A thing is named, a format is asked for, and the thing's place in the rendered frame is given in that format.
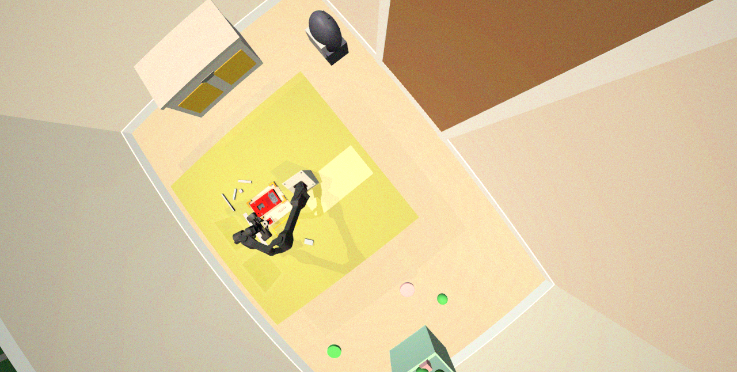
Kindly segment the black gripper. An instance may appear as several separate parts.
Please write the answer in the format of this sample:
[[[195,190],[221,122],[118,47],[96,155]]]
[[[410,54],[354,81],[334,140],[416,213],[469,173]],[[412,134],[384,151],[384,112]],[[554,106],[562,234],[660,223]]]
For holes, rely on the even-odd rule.
[[[251,222],[253,225],[255,225],[255,227],[257,228],[257,233],[261,233],[261,235],[262,235],[261,236],[261,239],[263,239],[263,241],[266,241],[271,236],[273,236],[273,234],[271,232],[269,232],[269,228],[268,228],[269,225],[267,227],[263,227],[263,225],[261,225],[261,222],[264,221],[264,220],[263,219],[260,219],[260,217],[257,217],[257,215],[255,214],[255,212],[253,212],[252,214],[248,215],[247,220],[249,222]]]

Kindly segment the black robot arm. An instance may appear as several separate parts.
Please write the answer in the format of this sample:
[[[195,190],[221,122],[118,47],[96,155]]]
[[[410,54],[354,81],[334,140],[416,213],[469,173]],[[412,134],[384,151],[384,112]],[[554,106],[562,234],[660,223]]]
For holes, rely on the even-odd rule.
[[[273,239],[269,245],[263,244],[256,241],[257,228],[255,225],[251,225],[240,232],[233,234],[233,240],[235,244],[243,244],[249,249],[256,249],[260,252],[265,252],[268,256],[274,256],[280,252],[286,252],[291,249],[293,245],[293,230],[297,225],[298,216],[302,208],[305,208],[306,202],[310,199],[310,195],[306,190],[306,184],[303,181],[299,181],[296,185],[294,195],[290,201],[292,205],[291,213],[288,217],[286,226],[283,232],[280,232],[278,237]],[[273,248],[275,245],[278,247]]]

